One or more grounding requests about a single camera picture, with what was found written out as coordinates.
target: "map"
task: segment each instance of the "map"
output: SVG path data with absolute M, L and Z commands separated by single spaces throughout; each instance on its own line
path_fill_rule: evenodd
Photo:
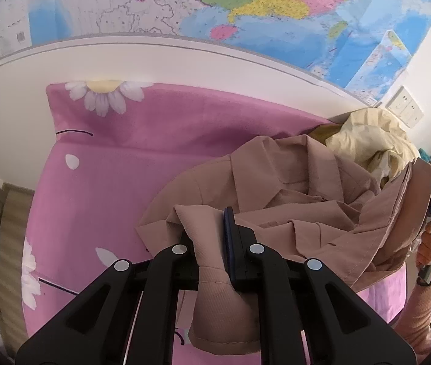
M 431 26 L 431 0 L 0 0 L 0 59 L 157 34 L 256 52 L 379 101 Z

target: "silver bolt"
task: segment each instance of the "silver bolt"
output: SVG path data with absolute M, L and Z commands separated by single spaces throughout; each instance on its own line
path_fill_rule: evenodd
M 253 254 L 262 254 L 265 252 L 265 248 L 261 244 L 252 244 L 251 247 L 249 247 L 249 251 Z
M 320 270 L 322 268 L 322 263 L 318 259 L 311 259 L 307 262 L 307 266 L 312 270 Z
M 173 246 L 172 251 L 174 254 L 182 255 L 187 252 L 187 247 L 183 244 L 177 244 L 176 246 Z
M 118 272 L 123 272 L 123 271 L 129 269 L 129 262 L 125 261 L 123 259 L 120 261 L 117 261 L 114 264 L 114 269 L 117 270 Z

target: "bed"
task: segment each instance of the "bed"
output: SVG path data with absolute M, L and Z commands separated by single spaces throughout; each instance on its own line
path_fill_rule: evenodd
M 150 259 L 135 227 L 177 174 L 257 135 L 309 132 L 326 119 L 236 94 L 145 82 L 47 88 L 57 141 L 30 211 L 23 309 L 31 336 L 115 260 Z M 387 322 L 404 306 L 404 267 L 360 296 Z M 175 336 L 173 364 L 257 363 L 217 357 Z

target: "jacket sleeve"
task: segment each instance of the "jacket sleeve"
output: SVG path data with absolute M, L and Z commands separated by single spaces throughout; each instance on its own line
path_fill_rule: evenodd
M 413 347 L 418 363 L 431 352 L 431 286 L 415 285 L 395 331 Z

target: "wall switch plate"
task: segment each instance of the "wall switch plate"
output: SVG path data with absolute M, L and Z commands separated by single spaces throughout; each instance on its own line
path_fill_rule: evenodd
M 386 108 L 401 119 L 409 128 L 414 127 L 425 116 L 415 99 L 404 86 L 399 89 Z

